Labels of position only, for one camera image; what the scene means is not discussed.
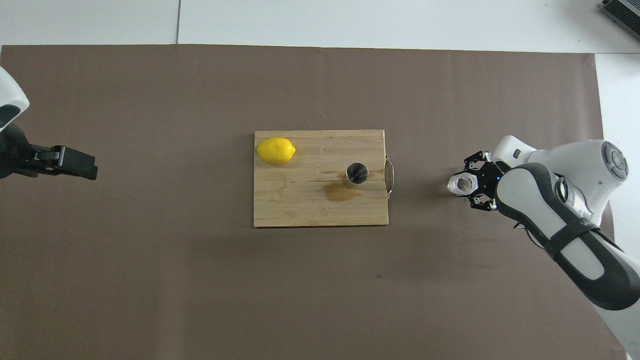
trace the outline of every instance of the lemon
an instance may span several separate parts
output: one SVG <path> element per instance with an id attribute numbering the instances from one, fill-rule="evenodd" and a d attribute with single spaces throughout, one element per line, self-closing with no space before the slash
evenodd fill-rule
<path id="1" fill-rule="evenodd" d="M 272 164 L 284 164 L 291 160 L 296 152 L 296 148 L 289 139 L 285 138 L 268 138 L 263 140 L 255 148 L 260 159 Z"/>

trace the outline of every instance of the cutting board handle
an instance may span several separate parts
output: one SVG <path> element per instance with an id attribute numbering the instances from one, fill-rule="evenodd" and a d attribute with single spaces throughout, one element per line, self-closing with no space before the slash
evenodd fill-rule
<path id="1" fill-rule="evenodd" d="M 385 154 L 385 185 L 387 187 L 387 199 L 391 197 L 391 191 L 394 189 L 394 164 L 389 160 L 389 155 Z"/>

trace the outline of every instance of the metal cup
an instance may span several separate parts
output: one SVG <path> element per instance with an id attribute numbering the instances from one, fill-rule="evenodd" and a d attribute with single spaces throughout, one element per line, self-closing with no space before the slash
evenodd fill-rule
<path id="1" fill-rule="evenodd" d="M 369 170 L 361 163 L 353 163 L 349 165 L 346 172 L 345 184 L 348 188 L 354 188 L 367 180 Z"/>

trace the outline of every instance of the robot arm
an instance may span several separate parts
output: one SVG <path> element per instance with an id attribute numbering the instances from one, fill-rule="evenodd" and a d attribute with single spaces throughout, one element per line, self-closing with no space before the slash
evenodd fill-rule
<path id="1" fill-rule="evenodd" d="M 449 189 L 497 209 L 532 234 L 576 284 L 633 359 L 640 360 L 640 263 L 598 228 L 627 162 L 603 140 L 537 150 L 513 136 L 465 160 Z"/>
<path id="2" fill-rule="evenodd" d="M 640 359 L 640 263 L 558 194 L 560 177 L 541 163 L 508 170 L 496 189 L 498 211 L 531 232 L 589 299 L 633 359 Z"/>
<path id="3" fill-rule="evenodd" d="M 0 179 L 13 173 L 72 175 L 95 180 L 95 158 L 70 147 L 42 147 L 27 141 L 13 120 L 29 107 L 27 97 L 11 75 L 0 67 Z"/>

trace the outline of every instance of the brown paper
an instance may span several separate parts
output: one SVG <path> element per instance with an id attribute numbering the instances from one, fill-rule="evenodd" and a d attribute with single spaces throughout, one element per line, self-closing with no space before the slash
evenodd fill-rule
<path id="1" fill-rule="evenodd" d="M 29 141 L 100 168 L 0 181 L 2 358 L 623 359 L 524 232 L 445 187 L 504 135 L 602 137 L 592 54 L 5 46 L 2 66 Z M 253 228 L 264 129 L 384 129 L 389 225 Z"/>

